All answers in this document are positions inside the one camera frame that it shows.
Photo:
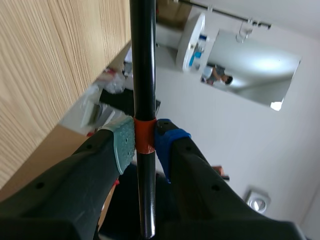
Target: wooden panel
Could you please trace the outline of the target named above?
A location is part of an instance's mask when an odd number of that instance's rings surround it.
[[[130,40],[129,0],[1,0],[0,22],[1,188]]]
[[[57,125],[0,190],[0,202],[70,157],[87,139],[84,135]]]

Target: plastic bag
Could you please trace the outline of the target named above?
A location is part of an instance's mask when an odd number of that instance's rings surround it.
[[[108,93],[120,94],[125,90],[125,77],[111,68],[107,68],[96,80],[95,84]]]

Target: wood grain surface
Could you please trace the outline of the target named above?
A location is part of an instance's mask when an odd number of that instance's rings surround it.
[[[0,1],[0,188],[129,40],[129,0]]]

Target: person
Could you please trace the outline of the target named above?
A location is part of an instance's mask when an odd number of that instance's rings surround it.
[[[212,74],[210,78],[206,81],[207,84],[213,85],[214,82],[217,81],[223,81],[225,85],[230,85],[233,81],[233,77],[225,74],[225,68],[221,67],[219,65],[210,65],[208,66],[212,67]]]

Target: orange tape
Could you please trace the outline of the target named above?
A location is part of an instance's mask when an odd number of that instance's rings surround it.
[[[155,151],[155,125],[157,120],[140,121],[134,119],[135,149],[140,154],[151,154]]]

